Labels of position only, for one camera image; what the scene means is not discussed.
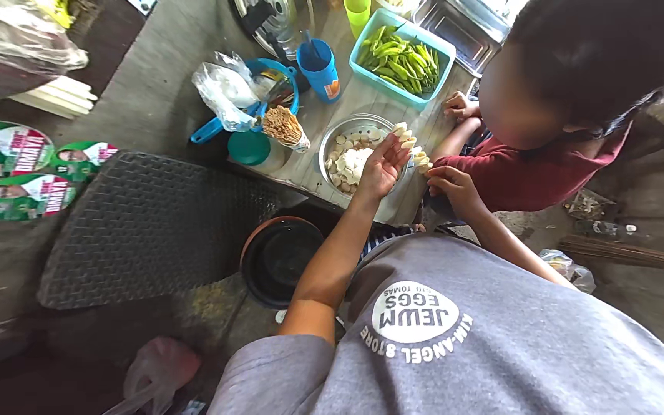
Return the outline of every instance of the wooden table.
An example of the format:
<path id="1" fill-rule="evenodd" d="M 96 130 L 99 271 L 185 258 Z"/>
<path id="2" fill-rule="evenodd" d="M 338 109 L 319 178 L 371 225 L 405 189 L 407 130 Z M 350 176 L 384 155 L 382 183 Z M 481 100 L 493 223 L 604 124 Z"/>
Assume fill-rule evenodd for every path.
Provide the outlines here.
<path id="1" fill-rule="evenodd" d="M 322 30 L 317 31 L 317 37 L 329 43 L 334 52 L 342 96 L 334 104 L 323 103 L 311 90 L 300 97 L 301 107 L 297 117 L 311 141 L 311 148 L 304 154 L 294 152 L 281 169 L 264 176 L 346 208 L 350 200 L 333 191 L 319 173 L 317 153 L 327 128 L 351 114 L 363 112 L 379 115 L 392 123 L 406 121 L 417 137 L 417 146 L 431 153 L 455 125 L 455 120 L 444 117 L 440 103 L 455 90 L 466 94 L 470 92 L 475 78 L 454 64 L 438 97 L 423 111 L 418 111 L 379 93 L 372 84 L 353 75 L 348 59 L 355 39 L 344 10 L 331 11 Z M 403 182 L 395 191 L 383 199 L 375 215 L 376 222 L 393 226 L 412 223 L 426 188 L 426 180 L 414 168 L 408 169 L 400 180 Z"/>

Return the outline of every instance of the blue plastic cup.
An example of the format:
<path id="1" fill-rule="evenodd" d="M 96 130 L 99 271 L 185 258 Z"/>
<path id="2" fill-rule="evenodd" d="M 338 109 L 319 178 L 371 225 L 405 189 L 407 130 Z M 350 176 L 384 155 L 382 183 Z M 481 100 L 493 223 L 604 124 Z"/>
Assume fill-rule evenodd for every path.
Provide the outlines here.
<path id="1" fill-rule="evenodd" d="M 301 73 L 309 80 L 309 85 L 317 93 L 319 99 L 326 103 L 333 103 L 339 99 L 341 91 L 332 49 L 330 45 L 319 39 L 311 39 L 311 41 L 314 43 L 317 53 L 311 50 L 308 43 L 301 43 L 296 51 L 296 61 L 299 63 Z"/>

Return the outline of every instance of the teal jar lid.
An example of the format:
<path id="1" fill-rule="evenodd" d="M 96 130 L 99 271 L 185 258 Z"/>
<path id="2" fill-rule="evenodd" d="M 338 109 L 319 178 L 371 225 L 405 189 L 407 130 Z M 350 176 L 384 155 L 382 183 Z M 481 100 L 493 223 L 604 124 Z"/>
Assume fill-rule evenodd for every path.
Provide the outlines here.
<path id="1" fill-rule="evenodd" d="M 244 165 L 259 165 L 271 153 L 268 136 L 253 131 L 235 132 L 229 136 L 227 150 L 236 162 Z"/>

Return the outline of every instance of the campaign sticker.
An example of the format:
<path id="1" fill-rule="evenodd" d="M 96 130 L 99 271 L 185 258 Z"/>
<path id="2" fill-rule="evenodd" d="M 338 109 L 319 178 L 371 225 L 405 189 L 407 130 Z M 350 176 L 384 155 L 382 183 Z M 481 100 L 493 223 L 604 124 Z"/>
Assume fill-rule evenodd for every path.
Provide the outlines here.
<path id="1" fill-rule="evenodd" d="M 27 221 L 52 216 L 76 196 L 73 184 L 53 174 L 25 174 L 0 179 L 0 219 Z"/>
<path id="2" fill-rule="evenodd" d="M 55 147 L 34 128 L 0 121 L 0 177 L 31 174 L 48 165 Z"/>
<path id="3" fill-rule="evenodd" d="M 106 159 L 119 149 L 99 141 L 79 141 L 66 144 L 50 160 L 55 174 L 72 182 L 87 182 L 99 171 Z"/>

